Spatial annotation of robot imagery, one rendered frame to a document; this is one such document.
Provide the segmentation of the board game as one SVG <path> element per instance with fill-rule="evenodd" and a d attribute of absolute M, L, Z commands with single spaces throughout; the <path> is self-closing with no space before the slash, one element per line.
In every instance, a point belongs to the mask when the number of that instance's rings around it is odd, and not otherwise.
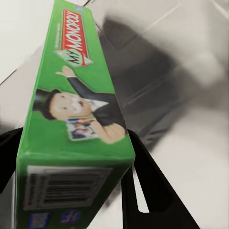
<path fill-rule="evenodd" d="M 54 0 L 16 158 L 15 229 L 87 229 L 134 161 L 92 11 Z"/>

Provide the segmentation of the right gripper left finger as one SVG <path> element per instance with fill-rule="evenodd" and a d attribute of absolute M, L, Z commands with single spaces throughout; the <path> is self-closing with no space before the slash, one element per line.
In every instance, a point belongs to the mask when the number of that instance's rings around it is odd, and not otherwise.
<path fill-rule="evenodd" d="M 0 195 L 16 170 L 22 131 L 23 127 L 0 135 Z"/>

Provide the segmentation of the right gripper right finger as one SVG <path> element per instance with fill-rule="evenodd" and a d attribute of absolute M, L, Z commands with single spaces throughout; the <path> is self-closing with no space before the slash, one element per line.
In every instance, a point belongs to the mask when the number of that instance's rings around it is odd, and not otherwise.
<path fill-rule="evenodd" d="M 130 129 L 128 133 L 149 213 L 138 210 L 131 166 L 121 179 L 123 229 L 200 229 L 138 135 Z"/>

